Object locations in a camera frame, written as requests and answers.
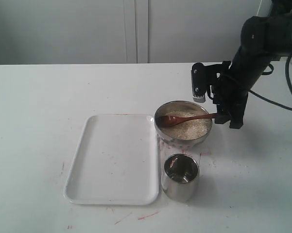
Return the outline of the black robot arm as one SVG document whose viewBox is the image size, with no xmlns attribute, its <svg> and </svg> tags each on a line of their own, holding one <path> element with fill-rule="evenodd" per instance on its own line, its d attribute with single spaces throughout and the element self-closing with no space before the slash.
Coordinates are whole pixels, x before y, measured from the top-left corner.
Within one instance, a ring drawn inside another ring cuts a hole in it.
<svg viewBox="0 0 292 233">
<path fill-rule="evenodd" d="M 285 106 L 252 91 L 252 87 L 270 62 L 286 56 L 285 77 L 292 95 L 289 64 L 292 58 L 292 0 L 274 0 L 267 17 L 251 17 L 245 21 L 240 34 L 240 47 L 231 66 L 220 73 L 212 86 L 216 104 L 216 124 L 229 122 L 231 129 L 243 126 L 248 94 L 292 111 Z"/>
</svg>

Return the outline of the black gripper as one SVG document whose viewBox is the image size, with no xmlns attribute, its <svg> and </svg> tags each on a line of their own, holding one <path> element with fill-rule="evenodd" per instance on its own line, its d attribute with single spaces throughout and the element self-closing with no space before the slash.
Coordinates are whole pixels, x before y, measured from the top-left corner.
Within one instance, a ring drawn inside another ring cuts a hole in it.
<svg viewBox="0 0 292 233">
<path fill-rule="evenodd" d="M 247 104 L 248 93 L 239 82 L 232 77 L 229 66 L 231 62 L 222 62 L 211 67 L 210 90 L 217 114 L 215 124 L 225 124 L 230 120 L 229 128 L 240 129 Z"/>
</svg>

